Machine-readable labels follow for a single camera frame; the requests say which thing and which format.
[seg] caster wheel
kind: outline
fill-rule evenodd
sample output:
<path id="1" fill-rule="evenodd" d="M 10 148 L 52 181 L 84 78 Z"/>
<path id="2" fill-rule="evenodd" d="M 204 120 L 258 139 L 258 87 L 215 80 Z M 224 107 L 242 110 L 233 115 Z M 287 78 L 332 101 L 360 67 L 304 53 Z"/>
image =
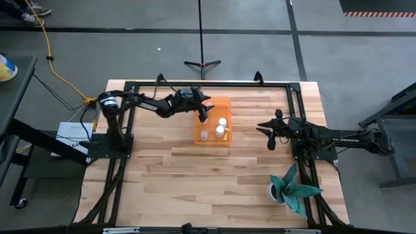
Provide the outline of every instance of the caster wheel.
<path id="1" fill-rule="evenodd" d="M 14 206 L 16 209 L 23 209 L 27 205 L 27 200 L 22 198 L 17 205 Z"/>

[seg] butcher block tabletop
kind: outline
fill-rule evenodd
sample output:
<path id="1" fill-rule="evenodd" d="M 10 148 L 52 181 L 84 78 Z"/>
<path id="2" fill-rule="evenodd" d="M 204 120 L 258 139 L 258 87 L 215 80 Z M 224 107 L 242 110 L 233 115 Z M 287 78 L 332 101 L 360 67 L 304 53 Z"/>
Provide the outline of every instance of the butcher block tabletop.
<path id="1" fill-rule="evenodd" d="M 125 82 L 110 80 L 107 90 L 123 90 Z M 318 84 L 300 85 L 307 120 L 326 125 Z M 149 97 L 153 91 L 152 86 L 139 89 Z M 196 227 L 306 228 L 305 218 L 266 197 L 270 175 L 282 177 L 294 163 L 290 143 L 277 140 L 276 149 L 269 151 L 267 137 L 255 129 L 258 123 L 273 118 L 276 109 L 283 111 L 283 117 L 289 116 L 285 89 L 218 86 L 202 87 L 202 91 L 208 96 L 231 98 L 232 143 L 228 147 L 195 145 L 193 112 L 164 119 L 136 108 L 132 129 L 135 139 L 127 161 L 116 225 L 179 227 L 190 222 Z M 156 97 L 172 93 L 169 87 L 159 87 Z M 299 116 L 295 94 L 293 97 Z M 97 132 L 106 130 L 106 119 L 101 115 Z M 86 169 L 75 221 L 84 218 L 101 196 L 108 164 L 108 159 L 98 159 Z M 326 161 L 317 161 L 316 167 L 323 197 L 338 217 L 348 223 L 337 171 Z M 311 203 L 318 222 L 313 198 Z"/>

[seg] orange tray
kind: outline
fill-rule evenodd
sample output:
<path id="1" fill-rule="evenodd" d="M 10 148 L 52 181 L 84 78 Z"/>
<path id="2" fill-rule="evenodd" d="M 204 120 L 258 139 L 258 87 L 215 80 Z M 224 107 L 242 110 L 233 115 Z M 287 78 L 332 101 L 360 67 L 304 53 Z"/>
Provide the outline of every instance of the orange tray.
<path id="1" fill-rule="evenodd" d="M 194 114 L 194 141 L 201 146 L 228 146 L 233 140 L 231 131 L 231 101 L 229 97 L 212 97 L 202 102 L 204 105 L 210 103 L 214 108 L 208 111 L 208 119 L 201 123 L 198 118 L 198 112 Z M 218 127 L 220 118 L 227 120 L 226 132 L 222 138 L 215 136 L 215 129 Z M 208 139 L 201 139 L 201 131 L 208 132 Z"/>

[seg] floor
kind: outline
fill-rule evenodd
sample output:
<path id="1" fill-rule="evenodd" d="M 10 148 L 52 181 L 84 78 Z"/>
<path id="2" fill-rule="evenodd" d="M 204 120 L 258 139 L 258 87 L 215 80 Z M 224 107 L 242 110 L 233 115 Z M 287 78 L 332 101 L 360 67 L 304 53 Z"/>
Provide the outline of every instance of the floor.
<path id="1" fill-rule="evenodd" d="M 50 32 L 55 69 L 87 96 L 104 91 L 108 79 L 198 79 L 184 60 L 200 61 L 198 5 L 193 0 L 39 0 L 53 13 L 50 27 L 191 29 L 131 33 Z M 416 41 L 412 36 L 348 36 L 348 32 L 416 32 L 416 18 L 348 18 L 336 0 L 210 0 L 202 2 L 205 61 L 222 63 L 207 79 L 251 80 L 259 70 L 266 80 L 318 82 L 328 127 L 358 129 L 357 123 L 385 105 L 392 95 L 415 82 Z M 0 26 L 19 22 L 0 15 Z M 284 34 L 343 31 L 347 36 Z M 300 44 L 295 53 L 294 44 Z M 49 71 L 40 32 L 2 31 L 0 51 L 39 58 L 36 74 L 73 106 L 82 103 Z M 34 127 L 53 130 L 73 115 L 33 79 L 17 117 Z M 89 112 L 87 118 L 93 118 Z M 339 156 L 350 223 L 360 228 L 416 232 L 416 186 L 380 191 L 394 178 L 388 158 L 350 149 Z M 77 207 L 81 177 L 31 179 L 29 204 L 7 206 L 20 169 L 10 169 L 0 189 L 0 229 L 69 224 Z"/>

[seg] sneaker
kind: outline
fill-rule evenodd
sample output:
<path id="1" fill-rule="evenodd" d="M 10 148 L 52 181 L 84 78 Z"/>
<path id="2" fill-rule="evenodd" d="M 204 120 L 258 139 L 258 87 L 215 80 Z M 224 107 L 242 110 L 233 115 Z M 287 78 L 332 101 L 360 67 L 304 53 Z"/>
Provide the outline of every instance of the sneaker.
<path id="1" fill-rule="evenodd" d="M 47 14 L 50 14 L 52 12 L 51 9 L 37 5 L 36 3 L 33 3 L 32 1 L 31 1 L 31 5 L 32 5 L 32 9 L 38 16 L 46 16 Z M 29 13 L 31 16 L 34 16 L 32 10 L 29 7 L 26 8 L 26 12 Z"/>
<path id="2" fill-rule="evenodd" d="M 31 25 L 33 27 L 41 27 L 45 23 L 45 21 L 43 19 L 40 19 L 40 21 L 42 23 L 39 23 L 39 21 L 38 21 L 38 19 L 36 19 L 36 17 L 34 17 L 34 16 L 32 16 L 28 13 L 23 13 L 21 15 L 21 20 L 23 22 L 25 22 L 27 25 Z"/>

